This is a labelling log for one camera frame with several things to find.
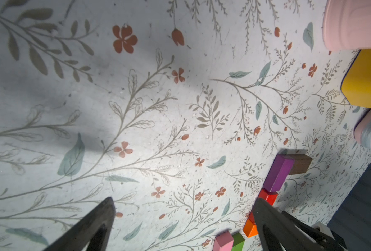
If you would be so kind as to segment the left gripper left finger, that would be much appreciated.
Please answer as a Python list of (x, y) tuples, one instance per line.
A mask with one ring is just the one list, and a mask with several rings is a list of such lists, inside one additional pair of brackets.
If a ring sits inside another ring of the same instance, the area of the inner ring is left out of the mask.
[(115, 218), (111, 197), (105, 198), (83, 219), (75, 224), (45, 250), (47, 251), (104, 251), (107, 248)]

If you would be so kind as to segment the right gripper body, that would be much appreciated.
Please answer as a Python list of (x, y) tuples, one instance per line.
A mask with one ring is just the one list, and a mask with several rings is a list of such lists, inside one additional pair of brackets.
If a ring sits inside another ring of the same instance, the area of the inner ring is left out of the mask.
[(345, 243), (344, 239), (340, 235), (338, 235), (336, 232), (334, 232), (333, 230), (331, 230), (329, 227), (327, 227), (326, 225), (324, 225), (321, 222), (316, 222), (311, 227), (314, 228), (314, 229), (316, 229), (316, 230), (318, 230), (318, 231), (320, 231), (321, 233), (323, 233), (323, 234), (325, 234), (327, 236), (330, 236), (340, 246), (342, 246), (342, 248), (343, 248), (344, 251), (347, 251), (347, 246), (346, 246), (346, 243)]

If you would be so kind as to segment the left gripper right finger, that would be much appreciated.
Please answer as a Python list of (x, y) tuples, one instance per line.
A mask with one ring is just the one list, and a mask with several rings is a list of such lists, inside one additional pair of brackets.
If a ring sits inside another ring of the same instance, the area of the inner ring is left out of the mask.
[(264, 199), (255, 201), (252, 212), (264, 251), (323, 250)]

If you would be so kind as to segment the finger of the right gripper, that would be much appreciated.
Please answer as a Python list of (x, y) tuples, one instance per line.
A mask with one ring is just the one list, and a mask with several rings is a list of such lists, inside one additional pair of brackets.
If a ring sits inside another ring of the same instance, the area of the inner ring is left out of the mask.
[(342, 246), (330, 236), (308, 226), (285, 211), (282, 214), (323, 251), (342, 251)]

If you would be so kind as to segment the orange wooden block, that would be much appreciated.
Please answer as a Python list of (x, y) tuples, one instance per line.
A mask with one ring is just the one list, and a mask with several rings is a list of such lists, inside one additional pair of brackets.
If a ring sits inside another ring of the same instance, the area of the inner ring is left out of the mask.
[(247, 222), (243, 228), (243, 232), (247, 238), (254, 237), (258, 235), (257, 225), (250, 219), (247, 219)]

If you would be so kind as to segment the red wooden block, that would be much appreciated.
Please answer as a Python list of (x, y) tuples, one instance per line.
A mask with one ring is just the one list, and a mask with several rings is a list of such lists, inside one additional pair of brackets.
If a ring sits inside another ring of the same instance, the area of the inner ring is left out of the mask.
[[(262, 188), (259, 192), (259, 195), (258, 195), (258, 199), (261, 198), (261, 199), (264, 199), (266, 202), (268, 202), (271, 206), (274, 205), (276, 199), (278, 197), (278, 193), (275, 191), (275, 192), (269, 192), (268, 190), (266, 190), (265, 188)], [(254, 219), (254, 215), (253, 215), (253, 212), (251, 211), (250, 214), (249, 214), (249, 218), (248, 218), (253, 224), (255, 224), (255, 219)]]

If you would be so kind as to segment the green wooden block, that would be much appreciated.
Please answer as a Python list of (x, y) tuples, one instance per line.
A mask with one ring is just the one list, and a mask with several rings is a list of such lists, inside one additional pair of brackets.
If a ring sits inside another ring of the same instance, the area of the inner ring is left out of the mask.
[(231, 251), (242, 251), (245, 243), (245, 239), (241, 233), (235, 233), (232, 235), (233, 245)]

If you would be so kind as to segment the pink wooden block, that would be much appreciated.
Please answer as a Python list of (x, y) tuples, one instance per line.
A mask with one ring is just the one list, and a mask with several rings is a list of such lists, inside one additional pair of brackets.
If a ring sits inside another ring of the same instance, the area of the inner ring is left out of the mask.
[(226, 231), (215, 237), (213, 251), (231, 251), (234, 238), (230, 232)]

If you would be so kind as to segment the purple wooden block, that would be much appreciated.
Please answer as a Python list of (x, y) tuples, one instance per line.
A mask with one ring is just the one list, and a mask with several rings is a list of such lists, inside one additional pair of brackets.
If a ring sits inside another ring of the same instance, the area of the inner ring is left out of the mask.
[(294, 162), (295, 160), (291, 155), (278, 154), (268, 172), (263, 188), (268, 192), (280, 191)]

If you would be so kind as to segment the brown wooden block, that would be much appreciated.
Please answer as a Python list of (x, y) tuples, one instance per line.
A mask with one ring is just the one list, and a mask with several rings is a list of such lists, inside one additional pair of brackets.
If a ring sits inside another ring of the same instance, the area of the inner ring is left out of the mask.
[(313, 161), (313, 158), (304, 154), (291, 154), (288, 158), (294, 161), (289, 175), (306, 173)]

